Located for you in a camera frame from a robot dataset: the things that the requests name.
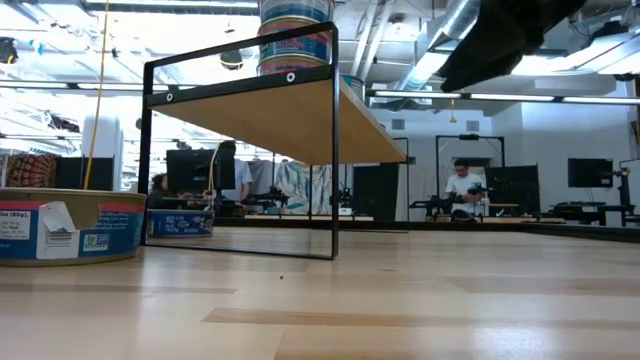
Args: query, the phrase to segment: black metal frame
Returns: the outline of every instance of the black metal frame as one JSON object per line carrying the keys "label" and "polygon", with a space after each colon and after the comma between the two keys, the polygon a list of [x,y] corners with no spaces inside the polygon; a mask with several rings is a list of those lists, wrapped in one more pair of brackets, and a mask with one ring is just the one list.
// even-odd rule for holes
{"label": "black metal frame", "polygon": [[477,141],[480,139],[485,140],[498,140],[500,141],[500,160],[502,167],[506,166],[505,150],[504,150],[504,136],[475,136],[475,139],[464,139],[464,135],[436,135],[436,191],[438,196],[440,195],[440,139],[459,139],[462,141]]}
{"label": "black metal frame", "polygon": [[[205,56],[216,55],[223,52],[244,49],[252,46],[265,45],[277,41],[292,39],[296,37],[312,35],[321,32],[331,33],[331,64],[326,66],[320,66],[311,69],[304,69],[295,72],[293,80],[288,77],[289,73],[279,73],[266,76],[258,76],[249,79],[225,82],[220,84],[212,84],[206,86],[198,86],[186,90],[172,90],[168,92],[153,93],[153,81],[154,70],[161,66],[171,65],[187,60],[197,59]],[[314,82],[314,81],[332,81],[332,154],[331,154],[331,191],[333,194],[337,194],[339,191],[339,155],[340,155],[340,121],[339,121],[339,109],[340,109],[340,71],[339,71],[339,33],[338,28],[332,22],[315,24],[279,33],[260,36],[252,39],[242,40],[225,45],[215,46],[207,49],[188,52],[180,55],[170,56],[167,58],[150,61],[144,65],[143,75],[143,92],[142,92],[142,119],[140,126],[140,169],[138,175],[138,193],[147,194],[149,188],[149,164],[151,154],[151,122],[152,122],[152,110],[150,107],[155,105],[167,105],[177,102],[187,102],[191,100],[210,98],[215,96],[232,95],[246,91],[256,91],[271,89],[282,86],[299,85],[302,83]],[[331,201],[331,255],[314,255],[314,254],[289,254],[289,253],[270,253],[270,252],[255,252],[241,249],[228,249],[228,248],[207,248],[207,250],[217,251],[233,251],[241,253],[251,254],[269,254],[269,255],[282,255],[282,256],[294,256],[307,259],[322,259],[333,260],[338,256],[339,252],[339,204],[338,197],[333,196]],[[311,225],[313,220],[309,216],[308,225]],[[147,213],[145,210],[145,216],[142,224],[143,231],[141,232],[141,245],[149,245],[146,239],[147,228]],[[152,245],[158,247],[174,247],[174,246],[162,246]]]}

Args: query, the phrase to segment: floor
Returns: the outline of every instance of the floor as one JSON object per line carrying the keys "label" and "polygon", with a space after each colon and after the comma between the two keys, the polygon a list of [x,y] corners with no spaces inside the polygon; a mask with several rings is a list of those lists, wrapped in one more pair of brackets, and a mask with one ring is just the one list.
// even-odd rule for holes
{"label": "floor", "polygon": [[342,243],[334,262],[147,247],[0,268],[0,358],[640,359],[638,245],[451,232]]}

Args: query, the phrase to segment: wooden shelf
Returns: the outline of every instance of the wooden shelf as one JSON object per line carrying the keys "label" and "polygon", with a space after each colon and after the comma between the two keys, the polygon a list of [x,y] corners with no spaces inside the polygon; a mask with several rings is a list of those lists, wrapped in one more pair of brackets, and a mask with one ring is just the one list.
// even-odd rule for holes
{"label": "wooden shelf", "polygon": [[[161,100],[168,93],[154,94],[155,101],[147,101],[147,106],[306,164],[330,164],[331,79],[283,84],[285,75],[180,90],[171,101]],[[276,85],[252,89],[251,83],[257,81]],[[339,109],[340,163],[406,161],[404,152],[342,79]]]}

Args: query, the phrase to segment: man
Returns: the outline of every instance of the man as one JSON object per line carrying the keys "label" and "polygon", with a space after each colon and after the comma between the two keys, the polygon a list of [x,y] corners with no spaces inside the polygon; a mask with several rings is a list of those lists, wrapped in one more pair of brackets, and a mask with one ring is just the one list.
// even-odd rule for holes
{"label": "man", "polygon": [[[236,143],[230,140],[220,143],[220,149],[228,149],[236,154]],[[253,178],[251,177],[251,171],[249,171],[249,164],[246,162],[235,159],[235,182],[236,188],[233,190],[222,190],[222,196],[228,200],[233,200],[237,203],[242,202],[249,195],[251,191],[251,183]]]}
{"label": "man", "polygon": [[478,193],[476,195],[469,194],[469,189],[477,185],[486,187],[484,180],[476,175],[469,173],[469,164],[463,159],[458,159],[454,163],[456,168],[456,174],[451,176],[447,181],[447,193],[457,193],[462,196],[465,201],[464,204],[453,204],[452,212],[456,210],[464,210],[472,216],[478,213],[483,213],[484,208],[480,204],[476,204],[482,199],[483,194]]}

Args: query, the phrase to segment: white shirt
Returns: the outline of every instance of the white shirt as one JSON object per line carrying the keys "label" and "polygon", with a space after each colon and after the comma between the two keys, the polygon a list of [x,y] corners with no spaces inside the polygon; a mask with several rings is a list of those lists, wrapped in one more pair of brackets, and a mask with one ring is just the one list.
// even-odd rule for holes
{"label": "white shirt", "polygon": [[[468,190],[474,187],[476,184],[480,184],[482,187],[486,187],[484,179],[479,175],[469,173],[465,177],[460,177],[458,175],[453,175],[447,181],[447,188],[445,192],[455,192],[459,195],[466,195]],[[478,213],[484,212],[484,207],[480,203],[465,203],[465,204],[453,204],[453,210],[464,210],[469,212],[470,214],[477,215]]]}
{"label": "white shirt", "polygon": [[235,159],[234,167],[236,188],[233,190],[222,190],[222,196],[229,200],[240,201],[240,197],[242,196],[242,185],[253,182],[253,178],[251,177],[249,164],[246,162],[240,159]]}

